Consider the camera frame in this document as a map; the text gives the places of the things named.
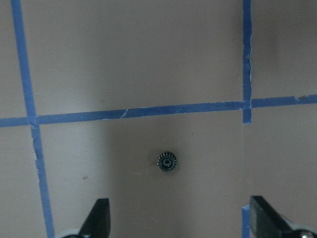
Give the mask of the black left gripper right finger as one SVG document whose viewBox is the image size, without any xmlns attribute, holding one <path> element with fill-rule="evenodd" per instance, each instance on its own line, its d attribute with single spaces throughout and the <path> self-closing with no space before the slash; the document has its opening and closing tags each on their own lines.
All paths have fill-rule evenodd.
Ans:
<svg viewBox="0 0 317 238">
<path fill-rule="evenodd" d="M 262 196 L 250 197 L 250 229 L 256 238 L 315 238 L 317 232 L 284 219 Z"/>
</svg>

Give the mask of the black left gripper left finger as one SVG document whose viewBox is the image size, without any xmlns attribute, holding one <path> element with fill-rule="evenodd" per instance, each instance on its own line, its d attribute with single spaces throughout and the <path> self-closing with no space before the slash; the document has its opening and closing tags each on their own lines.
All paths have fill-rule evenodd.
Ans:
<svg viewBox="0 0 317 238">
<path fill-rule="evenodd" d="M 78 232 L 68 232 L 62 238 L 108 238 L 110 235 L 110 203 L 97 199 Z"/>
</svg>

